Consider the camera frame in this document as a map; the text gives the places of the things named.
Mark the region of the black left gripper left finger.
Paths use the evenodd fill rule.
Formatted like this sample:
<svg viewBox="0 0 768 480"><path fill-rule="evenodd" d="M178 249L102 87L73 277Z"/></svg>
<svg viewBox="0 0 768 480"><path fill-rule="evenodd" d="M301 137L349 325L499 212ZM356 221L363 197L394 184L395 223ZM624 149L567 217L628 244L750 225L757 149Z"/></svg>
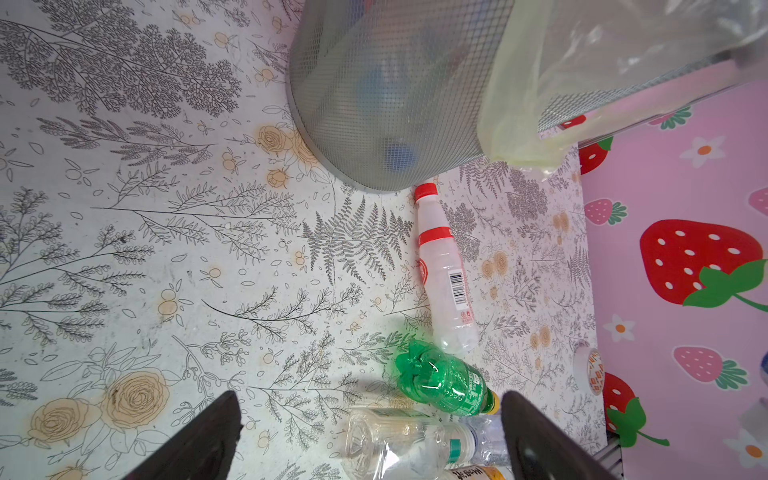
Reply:
<svg viewBox="0 0 768 480"><path fill-rule="evenodd" d="M238 397L226 391L125 479L226 479L242 428Z"/></svg>

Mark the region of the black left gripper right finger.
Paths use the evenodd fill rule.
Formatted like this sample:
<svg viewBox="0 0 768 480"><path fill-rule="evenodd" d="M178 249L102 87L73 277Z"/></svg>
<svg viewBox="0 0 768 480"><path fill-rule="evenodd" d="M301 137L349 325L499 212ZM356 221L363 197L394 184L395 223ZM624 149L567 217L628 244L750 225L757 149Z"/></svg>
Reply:
<svg viewBox="0 0 768 480"><path fill-rule="evenodd" d="M515 479L614 479L520 393L503 395L501 421Z"/></svg>

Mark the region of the clear bottle blue cap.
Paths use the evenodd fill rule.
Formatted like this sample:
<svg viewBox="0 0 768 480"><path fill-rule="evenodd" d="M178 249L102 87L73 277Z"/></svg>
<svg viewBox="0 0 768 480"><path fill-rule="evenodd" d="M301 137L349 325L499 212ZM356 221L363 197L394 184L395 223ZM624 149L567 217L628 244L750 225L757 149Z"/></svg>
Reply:
<svg viewBox="0 0 768 480"><path fill-rule="evenodd" d="M500 415L468 417L465 423L472 430L479 450L506 451L505 433Z"/></svg>

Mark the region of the clear bottle yellow label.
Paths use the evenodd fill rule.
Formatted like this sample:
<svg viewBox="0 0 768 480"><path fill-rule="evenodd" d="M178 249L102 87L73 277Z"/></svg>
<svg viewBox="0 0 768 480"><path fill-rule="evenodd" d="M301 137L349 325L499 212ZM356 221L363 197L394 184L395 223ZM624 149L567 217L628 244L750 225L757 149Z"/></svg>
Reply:
<svg viewBox="0 0 768 480"><path fill-rule="evenodd" d="M470 428L407 409L355 408L342 466L351 479L437 479L476 453Z"/></svg>

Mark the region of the clear tea bottle front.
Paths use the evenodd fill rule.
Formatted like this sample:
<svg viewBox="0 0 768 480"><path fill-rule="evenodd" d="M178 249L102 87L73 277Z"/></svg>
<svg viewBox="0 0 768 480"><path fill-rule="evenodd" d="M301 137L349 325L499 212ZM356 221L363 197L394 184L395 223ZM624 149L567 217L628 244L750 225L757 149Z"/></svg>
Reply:
<svg viewBox="0 0 768 480"><path fill-rule="evenodd" d="M465 466L443 471L438 480L510 480L513 476L494 466Z"/></svg>

